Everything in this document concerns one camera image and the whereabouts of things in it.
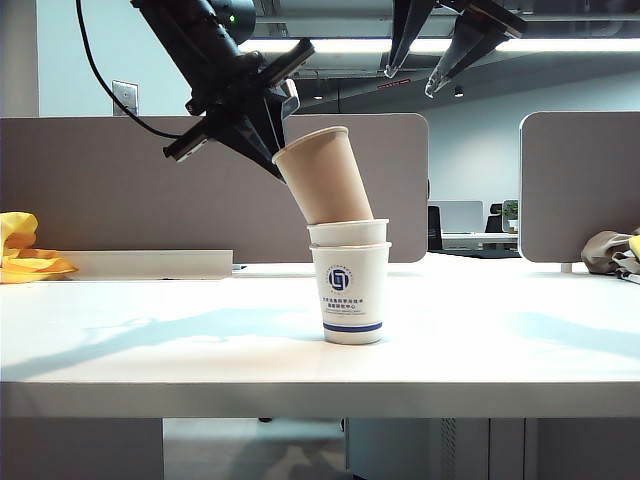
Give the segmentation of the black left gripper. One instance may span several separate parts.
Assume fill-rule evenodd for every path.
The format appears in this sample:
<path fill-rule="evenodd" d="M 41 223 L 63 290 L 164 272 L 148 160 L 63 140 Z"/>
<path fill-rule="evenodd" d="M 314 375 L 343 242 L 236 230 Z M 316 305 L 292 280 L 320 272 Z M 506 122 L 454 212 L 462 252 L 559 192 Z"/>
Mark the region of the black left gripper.
<path fill-rule="evenodd" d="M 164 155 L 182 162 L 207 141 L 215 140 L 284 183 L 272 158 L 285 144 L 284 120 L 300 107 L 290 75 L 313 53 L 311 40 L 304 38 L 263 70 L 210 97 L 205 102 L 205 116 L 164 147 Z"/>

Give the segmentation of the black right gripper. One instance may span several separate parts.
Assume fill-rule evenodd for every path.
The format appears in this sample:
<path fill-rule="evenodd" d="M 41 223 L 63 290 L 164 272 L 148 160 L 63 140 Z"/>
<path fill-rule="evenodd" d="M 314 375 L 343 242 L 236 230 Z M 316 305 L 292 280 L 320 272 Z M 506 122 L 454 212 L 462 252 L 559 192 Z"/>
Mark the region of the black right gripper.
<path fill-rule="evenodd" d="M 435 94 L 475 61 L 505 41 L 507 36 L 523 36 L 525 20 L 495 1 L 444 0 L 441 7 L 461 15 L 457 18 L 449 48 L 427 80 L 425 95 Z M 393 78 L 402 67 L 413 41 L 430 15 L 430 0 L 394 0 L 391 48 L 384 74 Z"/>

